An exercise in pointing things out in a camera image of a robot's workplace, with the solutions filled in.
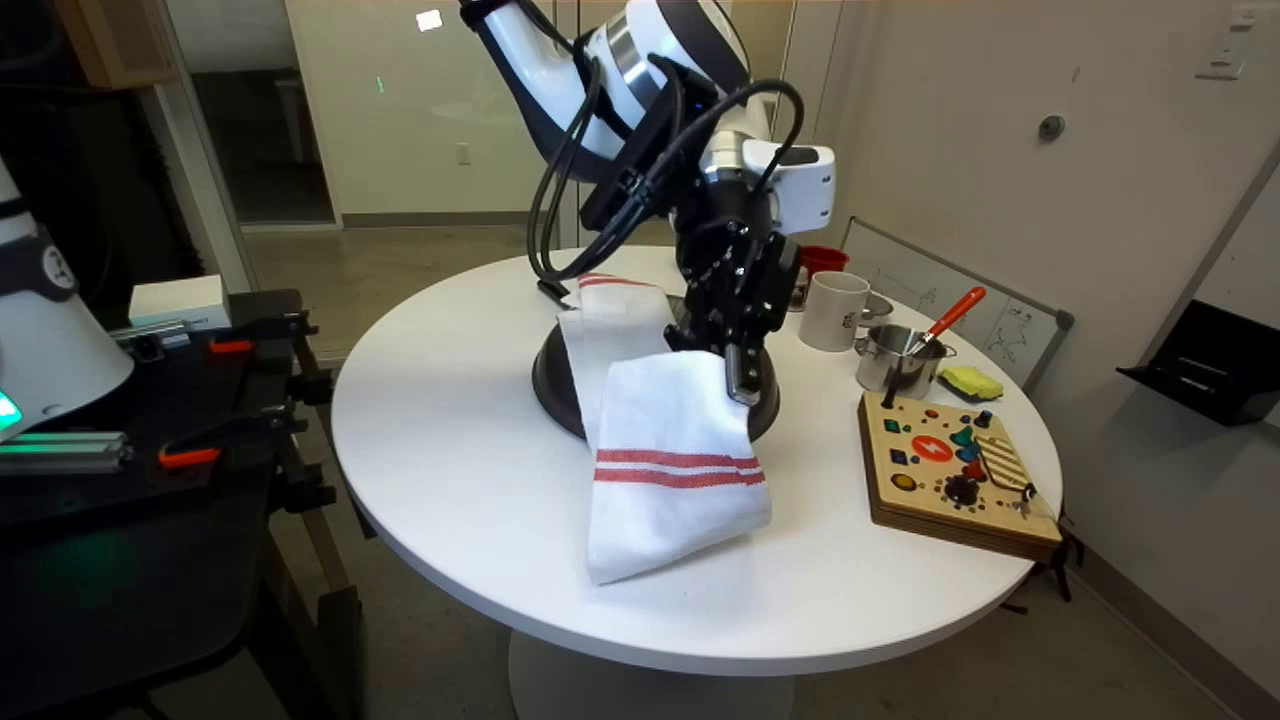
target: white device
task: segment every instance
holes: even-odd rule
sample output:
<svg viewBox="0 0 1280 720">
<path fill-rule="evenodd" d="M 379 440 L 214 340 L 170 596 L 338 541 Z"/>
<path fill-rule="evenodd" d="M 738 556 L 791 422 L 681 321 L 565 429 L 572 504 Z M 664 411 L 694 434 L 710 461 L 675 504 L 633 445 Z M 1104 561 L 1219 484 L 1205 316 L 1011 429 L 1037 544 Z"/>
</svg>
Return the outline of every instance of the white device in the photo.
<svg viewBox="0 0 1280 720">
<path fill-rule="evenodd" d="M 0 162 L 0 445 L 108 396 L 127 374 Z"/>
</svg>

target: toy board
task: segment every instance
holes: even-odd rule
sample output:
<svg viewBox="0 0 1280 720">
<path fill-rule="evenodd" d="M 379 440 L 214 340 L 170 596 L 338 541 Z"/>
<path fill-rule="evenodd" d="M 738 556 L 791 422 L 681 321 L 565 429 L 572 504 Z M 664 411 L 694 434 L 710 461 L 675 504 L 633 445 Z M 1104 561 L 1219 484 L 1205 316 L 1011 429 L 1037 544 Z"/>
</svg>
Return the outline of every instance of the toy board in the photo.
<svg viewBox="0 0 1280 720">
<path fill-rule="evenodd" d="M 873 519 L 1047 561 L 1058 518 L 1037 498 L 1001 415 L 879 391 L 860 400 Z"/>
</svg>

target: wire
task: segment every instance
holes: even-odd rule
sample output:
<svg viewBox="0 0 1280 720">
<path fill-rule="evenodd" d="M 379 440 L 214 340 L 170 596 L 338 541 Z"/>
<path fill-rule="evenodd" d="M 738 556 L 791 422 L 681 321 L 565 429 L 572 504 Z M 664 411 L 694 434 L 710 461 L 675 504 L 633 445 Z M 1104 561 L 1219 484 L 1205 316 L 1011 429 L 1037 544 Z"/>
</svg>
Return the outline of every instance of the wire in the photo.
<svg viewBox="0 0 1280 720">
<path fill-rule="evenodd" d="M 562 207 L 565 189 L 568 189 L 568 174 L 572 174 L 568 152 L 588 137 L 591 108 L 598 108 L 598 100 L 604 92 L 602 76 L 604 71 L 591 66 L 591 82 L 588 82 L 586 106 L 568 121 L 565 142 L 558 143 L 558 152 L 554 152 L 554 162 L 547 162 L 547 169 L 546 169 L 546 178 L 541 178 L 541 184 L 532 193 L 532 207 L 527 207 L 527 224 L 525 224 L 527 270 L 538 272 L 546 294 L 558 294 L 558 301 L 565 296 L 565 284 L 562 284 L 565 277 L 554 270 L 554 249 L 547 244 L 554 244 L 558 216 L 546 213 L 546 197 L 547 197 L 547 189 L 558 181 L 554 202 Z"/>
<path fill-rule="evenodd" d="M 637 181 L 633 197 L 623 202 L 623 207 L 604 224 L 604 232 L 565 270 L 562 282 L 568 277 L 586 277 L 591 270 L 602 270 L 623 239 L 630 232 L 647 216 L 653 203 L 653 189 L 664 184 L 664 174 L 684 156 L 684 148 L 694 142 L 700 142 L 711 124 L 722 124 L 722 115 L 762 92 L 782 92 L 791 100 L 798 115 L 791 115 L 791 131 L 782 143 L 782 152 L 772 156 L 772 163 L 763 169 L 763 178 L 755 181 L 754 193 L 762 193 L 770 184 L 770 178 L 776 174 L 782 156 L 798 143 L 801 129 L 805 129 L 805 100 L 791 84 L 784 82 L 754 82 L 728 98 L 722 98 L 705 115 L 696 115 L 667 152 L 659 152 L 659 162 Z"/>
<path fill-rule="evenodd" d="M 49 16 L 49 9 L 40 9 L 38 16 L 44 16 L 44 39 L 40 48 L 33 53 L 20 53 L 20 57 L 0 57 L 0 71 L 28 71 L 28 68 L 40 68 L 49 66 L 62 48 L 65 48 L 65 27 Z"/>
<path fill-rule="evenodd" d="M 782 98 L 791 100 L 791 131 L 784 137 L 784 143 L 772 152 L 770 169 L 762 174 L 755 189 L 762 193 L 770 184 L 770 178 L 776 174 L 776 163 L 798 148 L 798 137 L 805 129 L 805 98 L 791 84 L 782 84 Z"/>
<path fill-rule="evenodd" d="M 681 88 L 681 68 L 674 60 L 659 60 L 656 66 L 667 71 L 667 82 L 675 84 L 675 115 L 684 124 L 684 88 Z M 791 100 L 791 131 L 784 137 L 784 143 L 772 152 L 770 169 L 762 174 L 762 181 L 754 184 L 754 193 L 763 193 L 776 163 L 790 156 L 790 148 L 798 143 L 801 129 L 805 129 L 805 100 L 791 84 L 784 82 L 754 82 L 728 98 L 722 98 L 705 115 L 696 115 L 688 129 L 674 124 L 674 142 L 667 148 L 656 156 L 656 163 L 637 178 L 637 184 L 630 189 L 630 202 L 610 216 L 610 224 L 598 232 L 598 239 L 575 255 L 568 261 L 568 270 L 558 270 L 554 266 L 554 227 L 558 227 L 558 216 L 547 213 L 546 216 L 546 202 L 547 202 L 547 189 L 554 189 L 554 207 L 562 207 L 565 202 L 565 189 L 568 189 L 568 174 L 572 174 L 572 162 L 568 162 L 568 148 L 586 142 L 588 131 L 588 121 L 591 121 L 591 106 L 602 100 L 604 92 L 604 82 L 602 82 L 602 68 L 591 68 L 591 84 L 588 84 L 588 98 L 581 106 L 581 111 L 572 115 L 568 124 L 568 137 L 562 142 L 562 148 L 554 152 L 541 184 L 538 184 L 538 197 L 532 197 L 532 213 L 527 213 L 527 266 L 532 272 L 541 277 L 541 290 L 562 305 L 565 294 L 565 282 L 572 277 L 586 277 L 591 270 L 602 270 L 653 213 L 653 202 L 656 202 L 656 189 L 664 189 L 667 174 L 675 162 L 684 162 L 688 143 L 694 142 L 705 142 L 705 131 L 711 124 L 722 124 L 724 111 L 731 111 L 738 106 L 762 98 L 762 92 L 782 92 Z"/>
</svg>

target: gray floor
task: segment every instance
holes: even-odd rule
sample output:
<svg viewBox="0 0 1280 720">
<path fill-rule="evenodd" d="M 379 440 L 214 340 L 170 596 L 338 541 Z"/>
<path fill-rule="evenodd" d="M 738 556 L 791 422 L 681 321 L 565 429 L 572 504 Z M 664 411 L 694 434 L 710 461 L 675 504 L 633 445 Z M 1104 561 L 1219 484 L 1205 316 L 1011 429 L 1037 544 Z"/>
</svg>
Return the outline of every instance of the gray floor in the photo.
<svg viewBox="0 0 1280 720">
<path fill-rule="evenodd" d="M 360 227 L 329 237 L 248 239 L 260 290 L 306 290 L 320 325 L 317 349 L 342 361 L 360 331 L 417 290 L 483 261 L 522 254 L 516 224 Z M 347 572 L 364 596 L 370 715 L 509 720 L 505 629 L 453 605 L 410 572 L 379 541 L 360 541 L 347 504 L 329 508 Z M 320 568 L 300 519 L 275 518 L 275 541 L 306 594 Z M 1149 637 L 1073 572 L 1076 602 L 1051 576 L 1019 590 L 1019 613 L 991 613 L 977 629 L 907 659 L 801 681 L 801 720 L 847 715 L 989 715 L 989 720 L 1219 720 L 1228 715 Z M 178 720 L 285 715 L 248 656 L 156 692 Z"/>
</svg>

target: towel with red stripes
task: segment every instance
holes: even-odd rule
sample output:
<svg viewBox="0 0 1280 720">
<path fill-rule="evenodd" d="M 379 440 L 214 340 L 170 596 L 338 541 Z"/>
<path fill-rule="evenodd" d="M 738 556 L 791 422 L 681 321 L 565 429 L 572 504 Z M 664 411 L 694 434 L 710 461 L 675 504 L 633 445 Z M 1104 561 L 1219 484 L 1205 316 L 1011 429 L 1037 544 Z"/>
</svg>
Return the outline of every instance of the towel with red stripes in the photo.
<svg viewBox="0 0 1280 720">
<path fill-rule="evenodd" d="M 618 361 L 604 381 L 588 572 L 659 572 L 770 523 L 750 410 L 711 354 Z"/>
</svg>

